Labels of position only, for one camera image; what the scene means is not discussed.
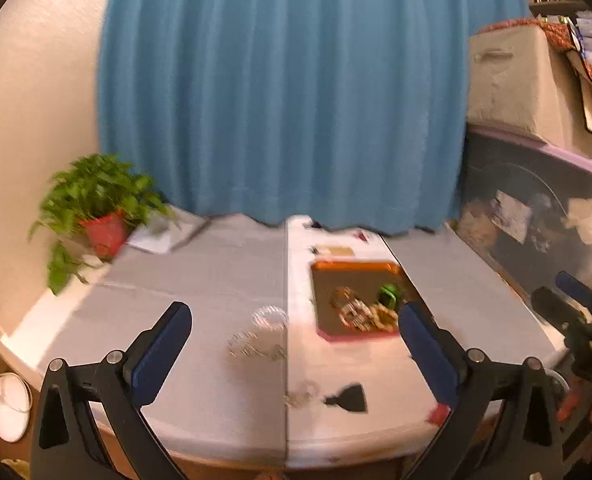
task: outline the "gray table mat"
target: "gray table mat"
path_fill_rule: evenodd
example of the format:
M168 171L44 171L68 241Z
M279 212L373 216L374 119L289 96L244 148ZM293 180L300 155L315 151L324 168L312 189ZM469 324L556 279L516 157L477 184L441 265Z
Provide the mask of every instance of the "gray table mat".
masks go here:
M518 295L453 231L414 230L385 241L438 325L465 349L480 348L492 360L515 364L554 355Z
M142 413L167 449L204 459L284 463L285 361L232 357L227 340L251 314L286 310L286 232L244 216L215 219L164 256L124 248L68 320L41 362L97 362L126 349L171 301L191 307L193 328L156 401ZM106 418L93 406L97 420Z

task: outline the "screw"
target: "screw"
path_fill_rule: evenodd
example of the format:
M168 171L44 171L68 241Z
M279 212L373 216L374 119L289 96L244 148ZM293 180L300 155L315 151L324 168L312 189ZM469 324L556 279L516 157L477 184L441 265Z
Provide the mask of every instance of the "screw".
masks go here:
M122 359L122 352L120 350L112 350L107 354L107 362L111 365L115 365Z
M482 361L484 361L484 358L485 358L484 352L482 350L477 349L477 348L472 348L470 350L467 350L466 355L474 363L481 363Z
M61 368L62 368L62 359L54 359L54 361L52 361L50 363L50 370L52 372L57 372Z
M527 357L527 366L532 370L540 370L542 363L535 357Z

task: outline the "floor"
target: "floor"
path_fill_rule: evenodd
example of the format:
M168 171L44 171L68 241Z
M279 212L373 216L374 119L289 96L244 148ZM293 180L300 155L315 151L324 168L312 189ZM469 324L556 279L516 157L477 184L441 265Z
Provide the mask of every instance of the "floor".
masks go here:
M36 419L36 405L39 393L32 389L34 405L30 418L30 430L15 444L0 438L0 459L13 458L29 462L31 454L32 428ZM128 478L137 480L134 470L122 452L118 441L112 434L102 432L103 442L114 462L115 468ZM190 480L279 480L281 476L257 471L240 471L220 467L205 466L188 461L178 465ZM388 460L348 468L307 470L289 472L289 480L396 480L401 476L402 460Z

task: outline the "orange tray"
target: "orange tray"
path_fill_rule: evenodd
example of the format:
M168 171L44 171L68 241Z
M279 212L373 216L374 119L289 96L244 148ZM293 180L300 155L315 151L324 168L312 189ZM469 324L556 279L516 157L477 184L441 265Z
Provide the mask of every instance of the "orange tray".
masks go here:
M311 280L318 335L330 342L399 337L398 332L356 332L346 328L330 303L339 286L352 288L358 298L371 304L378 299L382 285L394 283L402 290L403 300L424 303L405 270L395 262L319 260L311 265Z

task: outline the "red flower pot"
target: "red flower pot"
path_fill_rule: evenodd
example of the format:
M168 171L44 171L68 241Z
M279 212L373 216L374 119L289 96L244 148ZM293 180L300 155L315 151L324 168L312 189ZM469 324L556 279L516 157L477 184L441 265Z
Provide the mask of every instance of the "red flower pot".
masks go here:
M118 249L127 240L127 226L123 211L115 211L102 218L81 220L96 256L107 259L116 256Z

